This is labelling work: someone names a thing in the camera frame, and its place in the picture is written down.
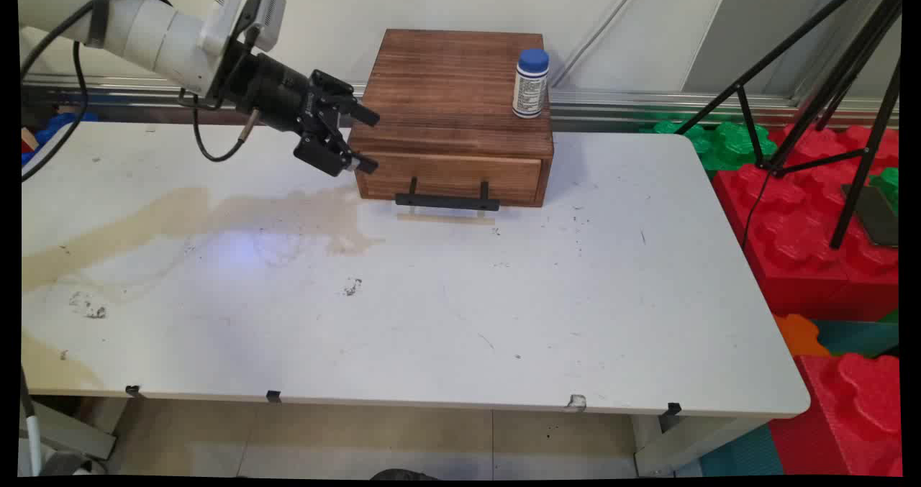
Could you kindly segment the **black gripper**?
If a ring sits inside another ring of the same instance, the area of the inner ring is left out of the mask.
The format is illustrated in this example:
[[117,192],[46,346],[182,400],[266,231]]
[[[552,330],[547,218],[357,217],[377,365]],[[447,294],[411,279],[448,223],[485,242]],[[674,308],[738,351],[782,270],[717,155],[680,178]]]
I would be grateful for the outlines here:
[[378,113],[359,103],[352,85],[331,74],[315,68],[306,76],[269,55],[251,54],[244,45],[227,48],[218,71],[219,99],[230,101],[246,116],[256,108],[260,122],[279,131],[302,135],[304,130],[297,120],[307,121],[309,131],[315,134],[303,135],[293,155],[333,178],[345,171],[375,173],[377,160],[355,152],[341,132],[330,134],[322,121],[306,113],[308,96],[313,116],[320,110],[335,110],[371,127],[381,121]]

